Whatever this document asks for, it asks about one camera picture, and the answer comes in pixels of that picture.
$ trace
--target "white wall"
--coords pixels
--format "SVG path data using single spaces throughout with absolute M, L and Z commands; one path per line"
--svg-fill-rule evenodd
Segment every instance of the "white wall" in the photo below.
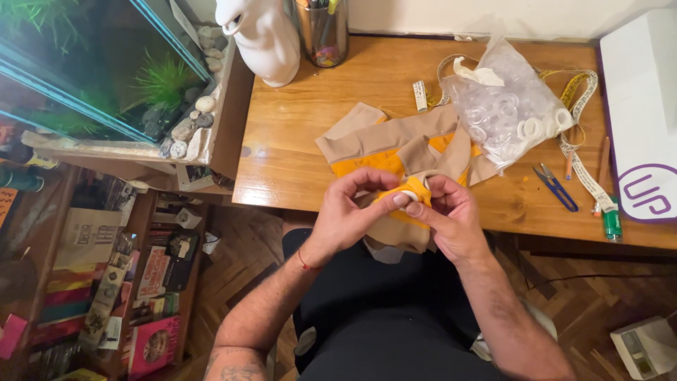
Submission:
M 485 34 L 501 20 L 509 37 L 528 39 L 600 37 L 648 9 L 677 6 L 677 0 L 349 1 L 352 32 Z M 197 20 L 215 21 L 215 0 L 178 1 L 183 2 Z

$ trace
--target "thread snips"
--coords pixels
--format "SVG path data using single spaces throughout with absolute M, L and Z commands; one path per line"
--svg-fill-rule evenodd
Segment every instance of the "thread snips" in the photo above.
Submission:
M 541 181 L 545 183 L 545 185 L 550 189 L 550 192 L 557 196 L 562 205 L 564 205 L 570 212 L 578 212 L 578 205 L 573 202 L 573 199 L 571 196 L 569 196 L 569 193 L 564 190 L 562 184 L 557 181 L 545 164 L 541 163 L 541 167 L 543 168 L 543 172 L 540 172 L 538 169 L 536 169 L 536 167 L 533 167 L 533 171 L 536 172 Z

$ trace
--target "herringbone floor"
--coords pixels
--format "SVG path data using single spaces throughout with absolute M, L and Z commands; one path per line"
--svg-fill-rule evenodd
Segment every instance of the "herringbone floor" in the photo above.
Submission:
M 214 335 L 222 319 L 247 292 L 283 262 L 282 221 L 257 209 L 216 207 L 212 231 L 222 240 L 211 254 L 211 266 L 201 274 L 188 336 L 190 365 L 181 379 L 199 380 L 206 367 Z M 593 273 L 651 274 L 677 269 L 672 265 L 626 264 L 530 256 L 498 239 L 496 256 L 512 286 L 552 317 L 559 342 L 580 380 L 631 380 L 609 337 L 614 329 L 677 309 L 677 279 L 574 279 L 527 291 L 529 280 L 555 279 Z M 291 319 L 278 339 L 275 381 L 296 376 Z

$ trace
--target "green lighter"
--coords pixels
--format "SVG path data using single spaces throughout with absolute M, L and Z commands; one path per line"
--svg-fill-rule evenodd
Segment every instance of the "green lighter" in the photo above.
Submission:
M 621 227 L 621 218 L 618 214 L 618 199 L 616 196 L 609 197 L 616 204 L 616 210 L 604 213 L 604 232 L 609 242 L 623 243 L 623 228 Z

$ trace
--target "hand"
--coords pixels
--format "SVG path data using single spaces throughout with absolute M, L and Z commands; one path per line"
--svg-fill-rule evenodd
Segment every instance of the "hand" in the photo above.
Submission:
M 325 253 L 323 258 L 315 258 L 316 261 L 309 265 L 324 265 L 335 253 L 359 241 L 377 219 L 411 201 L 409 196 L 396 192 L 360 209 L 353 202 L 357 192 L 389 191 L 398 186 L 399 178 L 396 175 L 370 167 L 360 168 L 332 182 L 324 193 L 318 220 L 307 240 L 309 250 L 303 253 L 304 260 L 311 255 L 310 251 L 319 251 Z
M 437 247 L 454 264 L 491 255 L 479 226 L 479 210 L 473 194 L 444 175 L 428 178 L 431 205 L 411 203 L 407 214 L 431 227 Z

